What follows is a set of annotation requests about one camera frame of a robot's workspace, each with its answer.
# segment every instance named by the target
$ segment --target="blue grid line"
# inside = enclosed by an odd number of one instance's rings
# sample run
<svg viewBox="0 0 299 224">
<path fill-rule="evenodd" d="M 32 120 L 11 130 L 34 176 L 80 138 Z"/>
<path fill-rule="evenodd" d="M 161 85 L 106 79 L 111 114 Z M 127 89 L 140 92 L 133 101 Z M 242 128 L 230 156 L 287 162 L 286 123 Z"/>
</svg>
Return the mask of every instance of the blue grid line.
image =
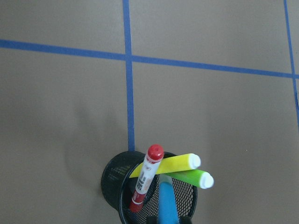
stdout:
<svg viewBox="0 0 299 224">
<path fill-rule="evenodd" d="M 283 72 L 246 69 L 246 68 L 238 68 L 238 67 L 231 67 L 225 65 L 196 63 L 196 62 L 178 61 L 178 60 L 170 60 L 170 59 L 162 59 L 162 58 L 143 57 L 143 56 L 132 56 L 132 58 L 134 62 L 140 62 L 140 63 L 150 63 L 150 64 L 169 65 L 169 66 L 196 68 L 196 69 L 230 71 L 230 72 L 238 72 L 238 73 L 263 75 L 263 76 L 292 78 L 292 74 L 283 73 Z"/>
<path fill-rule="evenodd" d="M 59 47 L 54 45 L 45 45 L 38 43 L 28 43 L 19 41 L 9 41 L 0 39 L 1 48 L 17 49 L 17 50 L 30 50 L 44 53 L 53 53 L 61 55 L 72 55 L 82 57 L 96 57 L 114 60 L 125 60 L 124 54 L 110 53 L 105 51 L 86 50 L 68 47 Z"/>
<path fill-rule="evenodd" d="M 134 134 L 134 97 L 133 97 L 133 63 L 130 27 L 129 0 L 122 1 L 123 25 L 125 33 L 125 59 L 126 59 L 126 81 L 127 81 L 127 112 L 128 112 L 128 150 L 135 150 Z"/>
<path fill-rule="evenodd" d="M 294 98 L 295 98 L 296 113 L 297 113 L 297 124 L 298 124 L 298 131 L 299 131 L 298 92 L 297 92 L 297 86 L 296 86 L 296 75 L 295 75 L 295 66 L 294 66 L 294 58 L 293 58 L 293 50 L 292 50 L 292 39 L 291 39 L 291 31 L 290 31 L 288 5 L 287 5 L 286 0 L 284 0 L 284 6 L 285 6 L 286 31 L 287 31 L 287 35 L 288 35 L 290 61 L 291 61 L 291 68 L 292 68 L 292 81 L 293 81 L 293 89 L 294 89 Z"/>
</svg>

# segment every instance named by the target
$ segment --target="black container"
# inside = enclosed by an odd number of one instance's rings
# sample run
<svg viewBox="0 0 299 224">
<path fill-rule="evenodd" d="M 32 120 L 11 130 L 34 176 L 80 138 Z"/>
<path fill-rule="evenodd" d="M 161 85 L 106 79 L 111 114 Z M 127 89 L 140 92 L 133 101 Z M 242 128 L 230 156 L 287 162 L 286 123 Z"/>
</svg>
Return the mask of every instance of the black container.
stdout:
<svg viewBox="0 0 299 224">
<path fill-rule="evenodd" d="M 164 158 L 174 156 L 165 152 Z M 135 189 L 137 178 L 129 178 L 133 170 L 143 162 L 145 154 L 126 151 L 115 156 L 105 167 L 101 188 L 106 201 L 115 208 L 123 224 L 146 224 L 147 217 L 158 216 L 159 175 L 150 185 L 144 199 L 143 208 L 132 213 L 128 206 Z M 197 202 L 197 187 L 172 179 L 177 203 L 178 216 L 192 217 Z"/>
</svg>

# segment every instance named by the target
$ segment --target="blue line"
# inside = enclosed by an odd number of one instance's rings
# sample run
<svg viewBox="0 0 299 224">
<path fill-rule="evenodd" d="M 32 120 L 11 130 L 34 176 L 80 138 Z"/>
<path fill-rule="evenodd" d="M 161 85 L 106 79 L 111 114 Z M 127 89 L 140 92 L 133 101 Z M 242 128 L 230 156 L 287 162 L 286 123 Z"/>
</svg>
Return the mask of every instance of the blue line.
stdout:
<svg viewBox="0 0 299 224">
<path fill-rule="evenodd" d="M 53 45 L 9 41 L 0 39 L 0 48 L 18 49 L 18 50 L 30 50 L 45 53 L 61 54 L 61 55 L 73 55 L 82 57 L 96 57 L 114 60 L 125 60 L 124 54 L 110 53 L 105 51 L 95 51 L 77 48 L 59 47 Z"/>
<path fill-rule="evenodd" d="M 123 24 L 125 32 L 126 78 L 127 78 L 127 111 L 128 111 L 128 150 L 135 150 L 134 134 L 134 97 L 133 97 L 133 65 L 130 27 L 129 0 L 123 0 Z"/>
<path fill-rule="evenodd" d="M 292 80 L 293 80 L 294 98 L 295 98 L 295 105 L 296 105 L 296 112 L 297 112 L 297 124 L 298 124 L 298 131 L 299 131 L 298 92 L 297 92 L 297 86 L 296 86 L 296 75 L 295 75 L 295 66 L 294 66 L 294 58 L 293 58 L 293 50 L 292 50 L 292 39 L 291 39 L 291 31 L 290 31 L 290 23 L 289 23 L 289 13 L 288 13 L 288 6 L 287 6 L 286 0 L 284 0 L 284 6 L 285 6 L 286 31 L 287 31 L 287 35 L 288 35 L 290 60 L 291 60 L 291 68 L 292 68 Z"/>
<path fill-rule="evenodd" d="M 140 62 L 140 63 L 150 63 L 150 64 L 160 64 L 160 65 L 169 65 L 169 66 L 196 68 L 196 69 L 230 71 L 230 72 L 238 72 L 238 73 L 264 75 L 264 76 L 292 78 L 292 74 L 289 73 L 246 69 L 246 68 L 230 67 L 230 66 L 216 65 L 216 64 L 205 64 L 205 63 L 178 61 L 178 60 L 170 60 L 170 59 L 162 59 L 162 58 L 143 57 L 143 56 L 132 56 L 132 59 L 133 62 Z"/>
</svg>

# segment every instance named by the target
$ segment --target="blue marker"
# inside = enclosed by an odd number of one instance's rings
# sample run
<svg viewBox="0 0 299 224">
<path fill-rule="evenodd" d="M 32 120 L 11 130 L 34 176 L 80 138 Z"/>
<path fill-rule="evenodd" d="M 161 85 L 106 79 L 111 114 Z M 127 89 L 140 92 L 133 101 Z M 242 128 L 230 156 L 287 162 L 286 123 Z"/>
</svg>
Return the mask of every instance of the blue marker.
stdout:
<svg viewBox="0 0 299 224">
<path fill-rule="evenodd" d="M 159 224 L 178 224 L 178 211 L 174 196 L 172 178 L 159 176 Z"/>
</svg>

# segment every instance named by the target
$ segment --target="black mesh cup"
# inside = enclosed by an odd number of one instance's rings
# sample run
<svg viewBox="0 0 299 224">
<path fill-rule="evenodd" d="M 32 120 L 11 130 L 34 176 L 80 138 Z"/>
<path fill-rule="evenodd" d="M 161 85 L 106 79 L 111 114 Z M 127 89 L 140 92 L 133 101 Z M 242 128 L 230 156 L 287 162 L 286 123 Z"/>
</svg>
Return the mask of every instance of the black mesh cup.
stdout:
<svg viewBox="0 0 299 224">
<path fill-rule="evenodd" d="M 174 156 L 165 152 L 164 158 Z M 147 217 L 158 216 L 159 175 L 155 175 L 137 213 L 129 210 L 132 194 L 138 178 L 129 178 L 133 170 L 143 162 L 145 154 L 126 151 L 115 156 L 105 167 L 101 188 L 105 200 L 115 208 L 123 224 L 146 224 Z M 197 187 L 172 179 L 179 217 L 192 217 L 197 202 Z"/>
</svg>

